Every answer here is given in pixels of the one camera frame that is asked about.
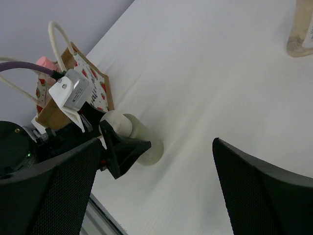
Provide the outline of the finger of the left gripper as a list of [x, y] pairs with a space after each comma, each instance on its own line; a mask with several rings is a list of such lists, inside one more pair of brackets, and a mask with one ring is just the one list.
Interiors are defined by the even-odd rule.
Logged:
[[113, 178], [125, 175], [138, 158], [151, 148], [150, 141], [118, 135], [107, 121], [99, 123], [106, 149], [102, 150], [99, 169], [108, 170]]

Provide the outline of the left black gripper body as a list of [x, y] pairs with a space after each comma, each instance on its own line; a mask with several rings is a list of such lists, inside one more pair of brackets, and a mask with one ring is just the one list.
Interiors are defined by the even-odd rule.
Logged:
[[9, 178], [9, 174], [61, 155], [71, 149], [100, 136], [99, 122], [106, 112], [94, 108], [88, 103], [83, 105], [79, 114], [86, 118], [92, 130], [82, 132], [74, 123], [60, 130], [48, 129], [46, 140], [43, 137], [32, 138], [21, 126], [9, 122], [0, 122], [0, 177]]

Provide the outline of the green liquid bottle white cap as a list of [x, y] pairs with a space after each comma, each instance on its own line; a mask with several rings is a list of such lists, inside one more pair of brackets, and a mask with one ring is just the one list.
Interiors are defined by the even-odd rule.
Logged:
[[151, 142], [151, 147], [138, 158], [138, 163], [150, 166], [161, 159], [164, 152], [162, 140], [134, 115], [112, 110], [105, 113], [100, 120], [107, 121], [113, 130], [122, 137]]

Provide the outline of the pink cap amber bottle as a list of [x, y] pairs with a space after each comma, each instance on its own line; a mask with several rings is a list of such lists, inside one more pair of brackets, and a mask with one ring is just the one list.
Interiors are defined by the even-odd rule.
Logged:
[[[37, 65], [48, 68], [50, 70], [56, 70], [56, 71], [60, 71], [59, 67], [57, 64], [54, 64], [52, 61], [50, 61], [47, 57], [43, 56], [41, 58], [39, 58], [36, 62]], [[44, 74], [42, 75], [42, 77], [45, 78], [46, 83], [49, 87], [53, 86], [55, 84], [55, 80], [51, 77], [49, 77], [48, 75]]]

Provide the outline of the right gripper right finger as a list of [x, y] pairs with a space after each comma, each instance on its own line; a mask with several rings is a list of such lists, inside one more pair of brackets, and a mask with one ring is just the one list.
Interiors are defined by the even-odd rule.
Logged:
[[213, 158], [235, 235], [311, 235], [313, 180], [215, 138]]

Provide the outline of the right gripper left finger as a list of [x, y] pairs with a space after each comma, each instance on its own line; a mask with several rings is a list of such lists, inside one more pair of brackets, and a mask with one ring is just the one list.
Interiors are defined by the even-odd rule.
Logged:
[[100, 163], [94, 138], [0, 181], [2, 235], [78, 235]]

